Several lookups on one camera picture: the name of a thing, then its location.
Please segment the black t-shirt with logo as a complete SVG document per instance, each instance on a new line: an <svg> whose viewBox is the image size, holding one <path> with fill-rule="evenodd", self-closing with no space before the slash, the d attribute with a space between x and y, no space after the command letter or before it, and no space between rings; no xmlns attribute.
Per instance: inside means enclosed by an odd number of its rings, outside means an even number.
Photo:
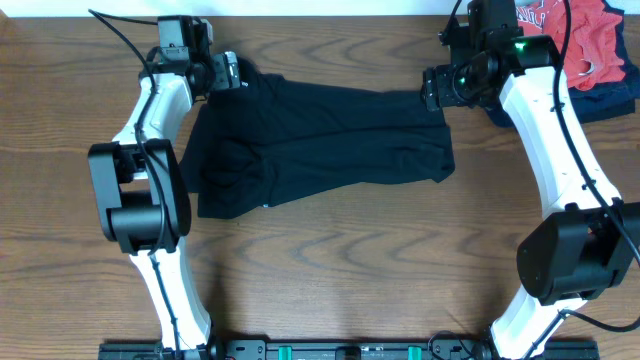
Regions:
<svg viewBox="0 0 640 360"><path fill-rule="evenodd" d="M240 59L239 88L211 95L180 162L201 218L233 219L357 183L439 183L451 131L417 91L295 82Z"/></svg>

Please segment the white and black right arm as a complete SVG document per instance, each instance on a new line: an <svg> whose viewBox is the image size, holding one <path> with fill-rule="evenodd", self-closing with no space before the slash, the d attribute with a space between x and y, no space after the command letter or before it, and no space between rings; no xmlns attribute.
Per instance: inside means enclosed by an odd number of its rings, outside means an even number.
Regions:
<svg viewBox="0 0 640 360"><path fill-rule="evenodd" d="M517 249L520 287L479 359L531 359L569 317L618 286L639 258L639 206L605 175L573 108L562 55L548 36L498 35L479 45L441 33L451 62L424 73L430 111L498 105L523 143L542 221Z"/></svg>

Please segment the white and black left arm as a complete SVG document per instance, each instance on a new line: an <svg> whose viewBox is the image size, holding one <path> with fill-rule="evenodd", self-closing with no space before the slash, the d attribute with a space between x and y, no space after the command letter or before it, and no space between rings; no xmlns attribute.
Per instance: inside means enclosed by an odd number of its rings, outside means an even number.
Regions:
<svg viewBox="0 0 640 360"><path fill-rule="evenodd" d="M199 91L168 62L150 65L123 129L88 153L105 237L141 274L161 326L156 345L105 344L102 359L224 359L186 251L191 205L173 144Z"/></svg>

